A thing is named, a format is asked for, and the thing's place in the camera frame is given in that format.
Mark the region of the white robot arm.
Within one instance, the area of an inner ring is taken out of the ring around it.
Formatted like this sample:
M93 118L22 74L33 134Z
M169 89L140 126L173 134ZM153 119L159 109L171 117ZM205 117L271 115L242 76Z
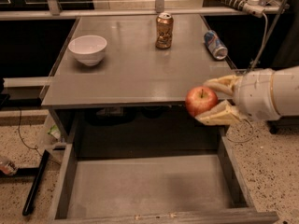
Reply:
M299 115L299 67L263 69L204 83L232 98L195 118L204 125L232 125L241 120L272 121Z

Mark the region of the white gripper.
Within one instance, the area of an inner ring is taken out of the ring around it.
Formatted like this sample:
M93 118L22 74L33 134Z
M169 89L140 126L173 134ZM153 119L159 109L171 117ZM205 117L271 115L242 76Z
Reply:
M242 77L229 75L205 81L205 87L233 96L238 108L224 100L195 119L207 126L232 125L246 118L278 120L280 115L275 109L271 91L273 75L273 70L264 69L249 72Z

